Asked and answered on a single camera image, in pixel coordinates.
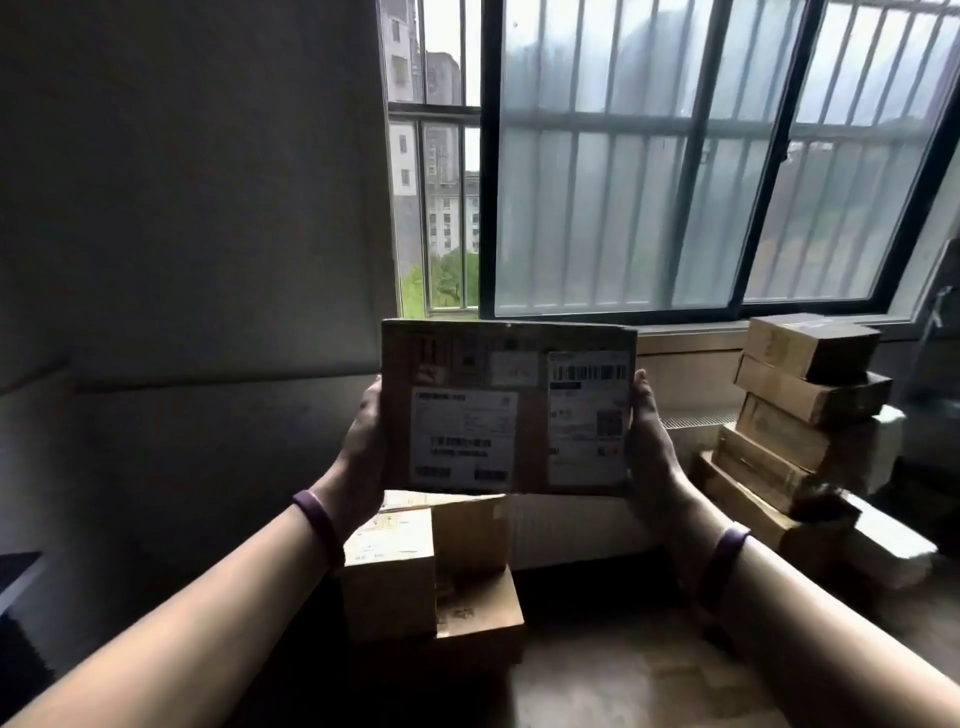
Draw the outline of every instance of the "package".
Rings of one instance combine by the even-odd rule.
[[[502,672],[523,655],[523,612],[510,570],[456,583],[437,599],[432,638],[356,645],[350,672],[365,685],[425,685]]]
[[[387,487],[619,494],[636,331],[383,322]]]
[[[862,378],[880,332],[814,313],[751,319],[743,352],[786,374],[827,384]]]
[[[494,573],[507,566],[507,497],[387,491],[380,512],[430,508],[437,574]]]
[[[436,630],[436,564],[429,508],[379,513],[344,544],[338,577],[352,642]]]
[[[811,520],[794,520],[725,473],[711,461],[709,452],[700,453],[694,478],[727,516],[750,528],[754,538],[809,576],[823,572],[840,557],[859,516],[855,508],[832,494],[819,502]]]
[[[736,429],[795,465],[826,476],[840,474],[844,461],[863,462],[876,434],[876,420],[839,429],[821,429],[791,414],[747,395],[736,421]]]
[[[886,589],[904,589],[926,579],[936,545],[853,493],[843,496],[860,511],[856,529],[844,541],[847,563]]]
[[[871,372],[850,384],[815,384],[744,354],[733,381],[784,412],[820,427],[850,425],[873,417],[890,397],[893,380]]]
[[[828,491],[822,479],[754,442],[734,425],[720,428],[712,462],[785,514]]]

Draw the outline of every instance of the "rubber bracelet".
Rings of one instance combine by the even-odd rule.
[[[303,515],[310,523],[310,527],[317,535],[320,543],[330,559],[330,568],[339,569],[346,561],[343,544],[337,538],[333,529],[333,521],[327,515],[324,506],[311,491],[300,491],[294,496],[294,502],[303,511]]]
[[[724,531],[720,541],[717,542],[717,547],[713,550],[703,578],[700,579],[700,586],[697,588],[697,601],[711,614],[715,614],[720,606],[723,588],[730,580],[733,565],[736,564],[736,558],[743,550],[748,536],[750,536],[750,529],[741,523],[734,522]]]

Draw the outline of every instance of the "cardboard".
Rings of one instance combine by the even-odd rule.
[[[458,582],[439,596],[436,628],[432,638],[356,645],[351,675],[364,685],[424,685],[519,663],[523,612],[510,570]]]
[[[381,513],[430,508],[437,573],[495,573],[507,566],[507,497],[387,491]]]
[[[836,427],[879,412],[890,397],[893,379],[868,372],[847,385],[815,384],[744,354],[733,383],[810,425]]]
[[[751,319],[743,351],[800,379],[843,384],[863,377],[879,340],[873,328],[790,313]]]
[[[809,576],[822,573],[840,557],[859,516],[836,494],[830,497],[829,508],[821,502],[821,518],[815,521],[785,516],[721,470],[711,461],[710,452],[700,453],[694,472],[698,487],[720,510],[750,528],[754,538]]]
[[[619,495],[636,330],[383,322],[388,488]]]
[[[380,513],[344,544],[338,578],[352,642],[436,630],[436,567],[429,509]]]
[[[747,395],[736,429],[759,445],[805,470],[830,478],[835,485],[859,490],[877,420],[840,429],[821,429],[755,395]]]
[[[828,491],[823,480],[758,444],[733,425],[723,425],[712,462],[785,514]]]

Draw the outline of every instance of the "sticker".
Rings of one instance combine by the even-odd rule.
[[[626,479],[630,374],[627,352],[547,355],[551,485],[615,485]]]
[[[493,352],[490,355],[491,387],[536,387],[539,378],[538,352]]]
[[[414,387],[411,397],[412,483],[507,489],[516,392]]]

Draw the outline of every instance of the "wrist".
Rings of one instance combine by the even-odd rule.
[[[353,509],[350,507],[347,479],[346,464],[337,458],[323,477],[310,488],[310,492],[324,507],[341,544],[345,544],[353,532],[363,525],[362,522],[357,522],[358,517],[353,514]]]

